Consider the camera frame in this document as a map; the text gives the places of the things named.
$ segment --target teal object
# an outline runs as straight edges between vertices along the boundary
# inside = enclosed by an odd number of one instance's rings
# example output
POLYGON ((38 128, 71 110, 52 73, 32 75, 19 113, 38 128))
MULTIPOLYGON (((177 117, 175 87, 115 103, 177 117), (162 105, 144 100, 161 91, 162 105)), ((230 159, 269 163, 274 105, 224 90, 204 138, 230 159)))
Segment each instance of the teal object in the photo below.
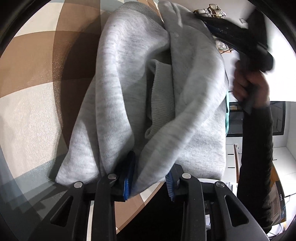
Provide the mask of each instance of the teal object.
POLYGON ((226 103, 226 115, 225 115, 225 129, 226 129, 226 135, 229 131, 229 92, 227 91, 227 94, 225 96, 225 103, 226 103))

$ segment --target black sleeve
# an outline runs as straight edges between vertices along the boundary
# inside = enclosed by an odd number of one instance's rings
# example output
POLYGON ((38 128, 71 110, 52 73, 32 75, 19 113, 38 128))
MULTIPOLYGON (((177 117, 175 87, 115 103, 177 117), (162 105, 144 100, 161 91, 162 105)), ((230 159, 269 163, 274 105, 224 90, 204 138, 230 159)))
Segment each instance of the black sleeve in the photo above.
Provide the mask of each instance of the black sleeve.
POLYGON ((271 229, 271 208, 268 205, 272 166, 273 120, 270 106, 244 113, 242 166, 237 197, 263 230, 271 229))

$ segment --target silver screw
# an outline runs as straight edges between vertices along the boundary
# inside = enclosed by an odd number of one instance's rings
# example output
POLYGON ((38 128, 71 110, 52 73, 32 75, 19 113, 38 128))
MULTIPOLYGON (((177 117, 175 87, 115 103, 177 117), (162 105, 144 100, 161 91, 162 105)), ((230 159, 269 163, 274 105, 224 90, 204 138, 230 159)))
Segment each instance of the silver screw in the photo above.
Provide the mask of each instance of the silver screw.
POLYGON ((116 179, 116 177, 117 177, 117 176, 116 176, 116 174, 114 174, 114 173, 111 173, 111 174, 108 175, 108 179, 109 179, 109 180, 114 180, 114 179, 116 179))
POLYGON ((184 178, 184 179, 190 179, 191 178, 191 175, 189 174, 189 173, 183 173, 182 174, 182 177, 184 178))
POLYGON ((76 183, 74 183, 74 187, 75 188, 81 188, 82 187, 82 182, 76 182, 76 183))
POLYGON ((223 182, 216 182, 216 186, 219 188, 225 187, 225 184, 223 182))

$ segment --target person's hand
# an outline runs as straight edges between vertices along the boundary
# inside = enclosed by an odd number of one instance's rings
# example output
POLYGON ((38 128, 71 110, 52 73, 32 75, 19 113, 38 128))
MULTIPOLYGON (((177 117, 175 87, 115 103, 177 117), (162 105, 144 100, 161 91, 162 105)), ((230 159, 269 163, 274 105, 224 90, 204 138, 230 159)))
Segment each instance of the person's hand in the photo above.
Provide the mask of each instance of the person's hand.
POLYGON ((269 105, 269 86, 264 77, 260 72, 250 72, 244 76, 240 71, 239 61, 235 63, 234 81, 233 81, 233 96, 238 100, 242 101, 248 96, 247 91, 244 87, 247 87, 249 82, 258 86, 256 94, 254 108, 261 108, 269 105))

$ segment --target gray sweatshirt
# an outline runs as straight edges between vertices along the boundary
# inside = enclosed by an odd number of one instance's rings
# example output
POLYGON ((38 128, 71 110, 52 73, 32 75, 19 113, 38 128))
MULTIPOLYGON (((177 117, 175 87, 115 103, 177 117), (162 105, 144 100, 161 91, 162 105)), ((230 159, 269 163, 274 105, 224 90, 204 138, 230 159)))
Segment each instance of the gray sweatshirt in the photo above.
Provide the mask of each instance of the gray sweatshirt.
POLYGON ((177 162, 220 179, 226 164, 224 63, 206 26, 178 4, 126 2, 102 31, 96 74, 56 181, 88 183, 137 157, 132 195, 177 162))

